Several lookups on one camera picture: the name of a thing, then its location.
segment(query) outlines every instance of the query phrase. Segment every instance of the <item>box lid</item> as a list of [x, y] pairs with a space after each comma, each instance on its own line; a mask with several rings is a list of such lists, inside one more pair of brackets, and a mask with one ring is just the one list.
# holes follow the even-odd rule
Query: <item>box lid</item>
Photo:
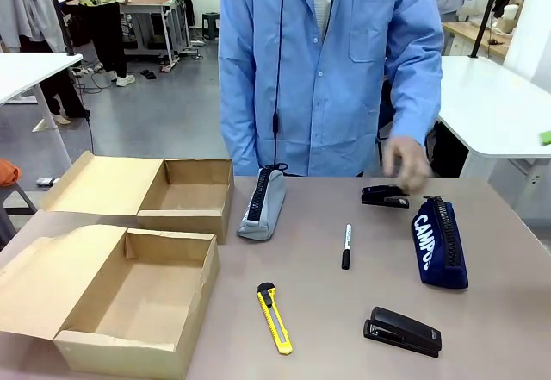
[[0, 331], [52, 340], [126, 231], [92, 225], [28, 246], [0, 271]]
[[46, 211], [136, 215], [163, 162], [84, 152], [40, 206]]

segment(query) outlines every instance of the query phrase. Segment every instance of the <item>cardboard box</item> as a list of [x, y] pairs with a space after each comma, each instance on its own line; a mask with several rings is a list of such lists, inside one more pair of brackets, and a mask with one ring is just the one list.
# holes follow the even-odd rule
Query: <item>cardboard box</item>
[[0, 274], [0, 331], [53, 340], [75, 371], [181, 380], [218, 269], [213, 234], [41, 238]]
[[46, 211], [136, 216], [141, 227], [226, 242], [230, 159], [131, 159], [84, 152], [42, 199]]

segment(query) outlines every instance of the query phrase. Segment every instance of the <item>floor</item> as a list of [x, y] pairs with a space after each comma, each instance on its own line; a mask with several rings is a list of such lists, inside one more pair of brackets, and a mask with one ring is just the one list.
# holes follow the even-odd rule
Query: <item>floor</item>
[[[80, 48], [84, 59], [96, 61], [91, 45]], [[201, 47], [202, 60], [183, 58], [172, 72], [158, 72], [155, 62], [130, 62], [136, 85], [111, 86], [103, 74], [83, 78], [87, 87], [108, 87], [99, 94], [83, 94], [91, 112], [91, 130], [97, 155], [156, 158], [227, 157], [220, 136], [217, 44]], [[139, 72], [149, 69], [157, 79]], [[0, 108], [0, 155], [22, 169], [20, 186], [38, 190], [37, 178], [56, 178], [63, 170], [45, 133], [31, 133], [40, 121], [32, 104]], [[85, 121], [60, 128], [74, 161], [90, 150], [90, 131]]]

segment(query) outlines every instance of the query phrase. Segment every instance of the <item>pen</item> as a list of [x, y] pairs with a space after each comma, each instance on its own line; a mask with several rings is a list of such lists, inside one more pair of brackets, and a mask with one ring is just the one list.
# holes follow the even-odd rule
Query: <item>pen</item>
[[346, 225], [346, 236], [344, 237], [343, 262], [341, 268], [348, 270], [350, 268], [350, 242], [352, 240], [352, 225]]

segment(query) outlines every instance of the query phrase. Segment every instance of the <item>gray pencil case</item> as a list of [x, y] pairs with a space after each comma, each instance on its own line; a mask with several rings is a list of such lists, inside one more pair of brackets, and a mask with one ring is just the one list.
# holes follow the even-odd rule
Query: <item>gray pencil case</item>
[[239, 224], [238, 235], [249, 240], [269, 240], [285, 199], [285, 177], [272, 166], [260, 169], [257, 187]]

